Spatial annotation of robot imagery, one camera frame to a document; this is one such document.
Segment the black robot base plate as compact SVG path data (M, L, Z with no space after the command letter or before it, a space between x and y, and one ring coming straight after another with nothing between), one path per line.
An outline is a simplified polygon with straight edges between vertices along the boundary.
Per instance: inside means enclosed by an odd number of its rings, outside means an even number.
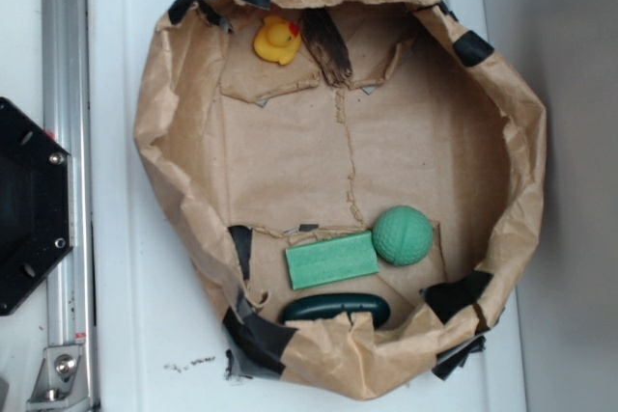
M1 99L1 315L9 316L72 249L70 154Z

